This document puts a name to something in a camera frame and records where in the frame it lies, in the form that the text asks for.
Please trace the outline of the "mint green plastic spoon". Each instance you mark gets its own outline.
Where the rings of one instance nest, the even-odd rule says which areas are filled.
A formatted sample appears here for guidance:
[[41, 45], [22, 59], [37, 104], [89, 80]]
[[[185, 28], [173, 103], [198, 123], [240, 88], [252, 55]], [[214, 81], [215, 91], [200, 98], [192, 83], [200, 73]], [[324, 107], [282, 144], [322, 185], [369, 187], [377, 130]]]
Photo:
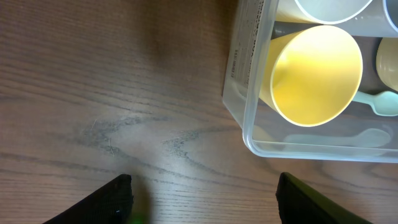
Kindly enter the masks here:
[[378, 116], [397, 116], [397, 93], [392, 91], [383, 91], [376, 95], [358, 91], [353, 101], [369, 105]]

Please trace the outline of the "cream plastic cup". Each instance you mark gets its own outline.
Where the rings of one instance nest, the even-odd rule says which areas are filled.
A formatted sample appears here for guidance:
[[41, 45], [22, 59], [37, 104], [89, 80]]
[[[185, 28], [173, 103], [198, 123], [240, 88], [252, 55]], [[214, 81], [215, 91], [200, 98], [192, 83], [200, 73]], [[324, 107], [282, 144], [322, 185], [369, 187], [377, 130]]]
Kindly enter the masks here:
[[276, 21], [334, 25], [350, 20], [372, 0], [279, 0]]

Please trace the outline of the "yellow plastic bowl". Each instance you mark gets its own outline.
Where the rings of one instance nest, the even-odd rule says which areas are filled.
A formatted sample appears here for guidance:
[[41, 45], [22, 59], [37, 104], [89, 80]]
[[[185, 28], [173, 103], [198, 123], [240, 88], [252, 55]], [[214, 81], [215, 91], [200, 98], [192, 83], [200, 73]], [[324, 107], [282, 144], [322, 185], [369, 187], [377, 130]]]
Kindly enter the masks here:
[[381, 81], [397, 91], [397, 38], [382, 38], [376, 55], [376, 70]]

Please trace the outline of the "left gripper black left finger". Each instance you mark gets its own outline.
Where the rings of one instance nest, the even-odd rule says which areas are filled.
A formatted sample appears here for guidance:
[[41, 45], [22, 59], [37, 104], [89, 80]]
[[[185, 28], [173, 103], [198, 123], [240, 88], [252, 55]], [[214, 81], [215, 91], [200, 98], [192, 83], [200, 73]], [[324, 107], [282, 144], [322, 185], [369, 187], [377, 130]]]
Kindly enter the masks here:
[[125, 223], [134, 203], [131, 180], [128, 174], [117, 176], [45, 224]]

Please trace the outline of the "clear plastic container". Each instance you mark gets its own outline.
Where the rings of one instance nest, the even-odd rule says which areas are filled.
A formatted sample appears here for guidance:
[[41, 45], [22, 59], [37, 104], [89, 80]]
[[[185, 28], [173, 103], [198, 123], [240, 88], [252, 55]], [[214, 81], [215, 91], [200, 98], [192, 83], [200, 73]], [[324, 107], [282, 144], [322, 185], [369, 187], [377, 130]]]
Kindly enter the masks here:
[[[337, 25], [276, 21], [278, 3], [240, 1], [234, 22], [223, 102], [240, 125], [245, 145], [261, 157], [397, 162], [397, 116], [378, 116], [369, 105], [352, 100], [333, 120], [302, 127], [288, 122], [260, 99], [272, 39], [315, 26]], [[381, 81], [376, 70], [377, 50], [384, 37], [351, 36], [363, 57], [357, 92], [397, 93]]]

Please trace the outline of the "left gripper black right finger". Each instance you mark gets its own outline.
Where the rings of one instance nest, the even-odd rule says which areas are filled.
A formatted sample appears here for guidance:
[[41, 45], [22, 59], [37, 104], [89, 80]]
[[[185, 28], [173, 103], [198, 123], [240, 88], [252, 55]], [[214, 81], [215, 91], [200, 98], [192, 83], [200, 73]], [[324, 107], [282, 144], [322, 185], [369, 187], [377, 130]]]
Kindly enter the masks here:
[[368, 223], [288, 172], [280, 174], [275, 196], [283, 224]]

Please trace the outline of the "grey plastic cup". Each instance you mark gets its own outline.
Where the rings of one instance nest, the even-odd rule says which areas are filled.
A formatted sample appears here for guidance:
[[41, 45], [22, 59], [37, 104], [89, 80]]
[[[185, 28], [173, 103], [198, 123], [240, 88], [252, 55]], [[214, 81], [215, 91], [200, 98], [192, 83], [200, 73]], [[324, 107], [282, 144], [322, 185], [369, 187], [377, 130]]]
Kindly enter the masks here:
[[373, 0], [362, 12], [336, 26], [351, 35], [397, 37], [397, 0]]

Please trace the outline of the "yellow plastic cup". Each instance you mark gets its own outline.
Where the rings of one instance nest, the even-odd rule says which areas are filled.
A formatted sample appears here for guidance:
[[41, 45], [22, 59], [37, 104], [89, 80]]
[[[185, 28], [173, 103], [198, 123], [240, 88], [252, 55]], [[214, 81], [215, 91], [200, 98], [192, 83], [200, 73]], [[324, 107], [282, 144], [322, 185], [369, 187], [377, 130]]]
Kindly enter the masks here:
[[354, 38], [335, 26], [315, 26], [271, 40], [259, 97], [294, 125], [319, 126], [348, 107], [362, 74]]

